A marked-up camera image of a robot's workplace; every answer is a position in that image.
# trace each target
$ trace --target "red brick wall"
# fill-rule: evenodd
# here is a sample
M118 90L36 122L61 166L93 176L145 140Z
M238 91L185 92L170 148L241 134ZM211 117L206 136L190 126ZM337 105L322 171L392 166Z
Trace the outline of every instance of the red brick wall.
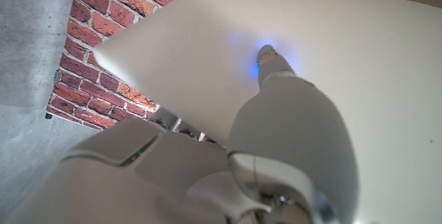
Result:
M150 118L156 103L100 68L90 49L171 1L73 0L61 81L47 112L99 130L128 118Z

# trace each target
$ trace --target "white panel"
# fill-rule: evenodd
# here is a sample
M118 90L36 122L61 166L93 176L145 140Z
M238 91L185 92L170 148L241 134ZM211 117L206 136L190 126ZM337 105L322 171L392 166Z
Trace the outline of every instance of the white panel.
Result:
M225 142L272 44L342 113L362 223L442 219L442 9L404 0L176 0L105 41L97 61Z

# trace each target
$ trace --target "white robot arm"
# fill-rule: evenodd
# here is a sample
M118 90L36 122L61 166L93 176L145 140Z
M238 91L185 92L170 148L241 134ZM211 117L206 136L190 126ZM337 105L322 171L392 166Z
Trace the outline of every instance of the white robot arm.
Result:
M11 223L348 223L358 200L352 144L332 102L271 46L260 92L227 147L197 142L160 109L66 154Z

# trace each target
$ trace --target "gray concrete surface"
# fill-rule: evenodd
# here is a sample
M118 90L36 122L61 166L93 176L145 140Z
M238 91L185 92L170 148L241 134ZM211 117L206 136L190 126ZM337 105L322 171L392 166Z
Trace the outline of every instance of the gray concrete surface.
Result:
M95 130L44 118L72 0L0 0L0 223Z

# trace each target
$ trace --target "blue light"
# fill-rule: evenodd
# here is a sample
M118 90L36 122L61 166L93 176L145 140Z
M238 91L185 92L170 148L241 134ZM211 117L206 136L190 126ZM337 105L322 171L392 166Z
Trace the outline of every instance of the blue light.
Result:
M258 68L257 66L255 66L253 68L253 75L255 75L256 77L260 74L260 68Z
M255 43L256 54L264 45L271 45L273 48L269 48L269 50L275 50L280 53L293 68L295 73L299 72L300 68L297 65L297 56L298 51L296 47L296 43L291 43L288 41L289 39L285 39L284 37L277 36L260 36L257 37Z

